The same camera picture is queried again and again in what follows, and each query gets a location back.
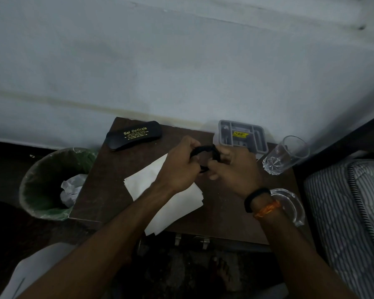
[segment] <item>green garbage bag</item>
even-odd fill
[[[20,205],[36,218],[67,219],[72,207],[61,202],[61,184],[75,175],[88,174],[96,157],[96,152],[84,148],[63,149],[45,156],[22,179]]]

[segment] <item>paper sheet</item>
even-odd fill
[[[140,197],[156,179],[166,156],[167,154],[125,179],[124,183],[126,189],[129,191],[134,201]],[[150,235],[155,233],[155,235],[158,235],[177,219],[203,206],[202,200],[202,191],[193,183],[187,190],[173,196],[158,211],[145,229],[145,234]]]

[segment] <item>black wristband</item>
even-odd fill
[[[216,149],[215,145],[196,147],[193,151],[191,151],[190,158],[192,158],[193,156],[195,156],[195,155],[197,155],[197,154],[199,154],[203,151],[206,151],[206,152],[211,152],[212,151],[212,159],[220,162],[220,152]],[[201,172],[200,173],[204,173],[208,170],[209,170],[208,167],[201,166]]]
[[[245,206],[245,211],[247,213],[252,213],[251,202],[254,200],[254,198],[258,197],[259,195],[263,193],[271,194],[268,188],[260,188],[256,190],[255,192],[251,193],[250,195],[248,195],[247,198],[245,198],[244,206]]]

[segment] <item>dark floor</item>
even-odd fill
[[[50,152],[0,143],[0,293],[22,259],[53,243],[80,244],[94,233],[76,221],[44,221],[19,208],[18,187],[22,177],[36,160]],[[212,243],[204,251],[199,241],[183,237],[189,241],[179,247],[174,246],[174,234],[169,232],[144,239],[131,266],[118,275],[127,286],[128,297],[201,297],[211,256],[228,263],[235,298],[282,282],[272,253],[225,250]]]

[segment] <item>striped mattress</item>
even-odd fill
[[[374,298],[374,160],[341,162],[304,186],[329,265],[360,298]]]

